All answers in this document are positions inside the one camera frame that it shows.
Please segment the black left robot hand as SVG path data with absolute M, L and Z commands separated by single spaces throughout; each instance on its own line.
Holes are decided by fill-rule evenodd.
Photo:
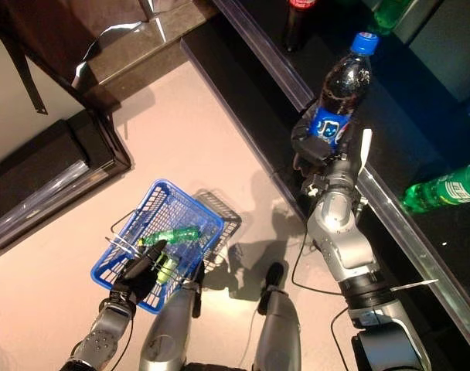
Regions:
M 166 240 L 160 240 L 140 257 L 128 261 L 117 276 L 109 298 L 134 305 L 145 299 L 155 286 L 158 275 L 156 264 L 166 244 Z

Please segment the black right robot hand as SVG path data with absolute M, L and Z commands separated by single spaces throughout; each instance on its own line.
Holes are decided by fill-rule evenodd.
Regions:
M 342 131 L 342 136 L 335 147 L 324 139 L 311 134 L 311 123 L 319 106 L 319 99 L 314 100 L 304 114 L 299 118 L 291 130 L 291 146 L 295 154 L 308 163 L 308 167 L 315 166 L 321 168 L 331 160 L 343 159 L 349 156 L 351 142 L 355 134 L 354 121 L 349 123 Z

